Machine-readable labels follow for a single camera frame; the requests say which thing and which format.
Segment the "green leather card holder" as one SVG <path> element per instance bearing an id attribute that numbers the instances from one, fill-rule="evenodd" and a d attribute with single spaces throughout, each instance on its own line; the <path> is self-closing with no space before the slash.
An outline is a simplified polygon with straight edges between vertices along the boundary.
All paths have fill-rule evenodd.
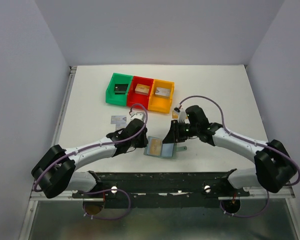
<path id="1" fill-rule="evenodd" d="M 149 136 L 147 138 L 148 144 L 147 144 L 147 147 L 145 147 L 144 152 L 143 152 L 143 154 L 145 156 L 150 156 L 150 157 L 160 158 L 160 159 L 176 159 L 177 155 L 178 155 L 177 154 L 178 152 L 184 152 L 184 151 L 187 150 L 186 146 L 178 146 L 176 143 L 168 143 L 168 144 L 162 144 L 162 150 L 161 150 L 160 156 L 148 155 L 147 154 L 147 148 L 148 148 L 148 145 L 149 145 L 149 140 L 151 138 L 158 138 L 158 137 Z"/>

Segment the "silver credit card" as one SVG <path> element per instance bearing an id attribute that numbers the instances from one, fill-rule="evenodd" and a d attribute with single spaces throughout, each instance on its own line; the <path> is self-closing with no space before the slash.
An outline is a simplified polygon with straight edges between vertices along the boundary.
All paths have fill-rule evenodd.
<path id="1" fill-rule="evenodd" d="M 119 123 L 119 124 L 116 124 L 116 125 L 115 125 L 115 130 L 118 131 L 118 130 L 124 129 L 126 126 L 127 126 L 126 123 Z"/>
<path id="2" fill-rule="evenodd" d="M 125 124 L 127 122 L 127 117 L 125 115 L 112 115 L 110 123 L 112 125 Z"/>

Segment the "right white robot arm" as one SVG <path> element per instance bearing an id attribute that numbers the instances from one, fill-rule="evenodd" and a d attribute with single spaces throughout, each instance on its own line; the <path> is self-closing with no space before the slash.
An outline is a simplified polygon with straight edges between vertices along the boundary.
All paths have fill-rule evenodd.
<path id="1" fill-rule="evenodd" d="M 232 169 L 220 183 L 220 191 L 231 196 L 244 187 L 262 187 L 277 193 L 297 173 L 297 167 L 288 159 L 288 153 L 278 140 L 257 142 L 243 136 L 235 137 L 216 122 L 209 122 L 198 105 L 186 110 L 177 109 L 180 120 L 172 120 L 163 144 L 183 143 L 197 137 L 213 147 L 230 150 L 254 164 L 253 168 Z"/>

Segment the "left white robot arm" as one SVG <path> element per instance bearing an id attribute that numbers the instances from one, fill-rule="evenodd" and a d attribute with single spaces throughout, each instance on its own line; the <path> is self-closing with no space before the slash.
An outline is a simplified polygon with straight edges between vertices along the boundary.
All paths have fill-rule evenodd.
<path id="1" fill-rule="evenodd" d="M 130 148 L 144 148 L 147 144 L 146 123 L 133 119 L 125 128 L 108 133 L 92 144 L 68 149 L 54 145 L 31 171 L 32 190 L 43 192 L 48 199 L 67 189 L 75 190 L 81 179 L 79 173 L 74 175 L 76 170 L 101 159 L 125 154 Z"/>

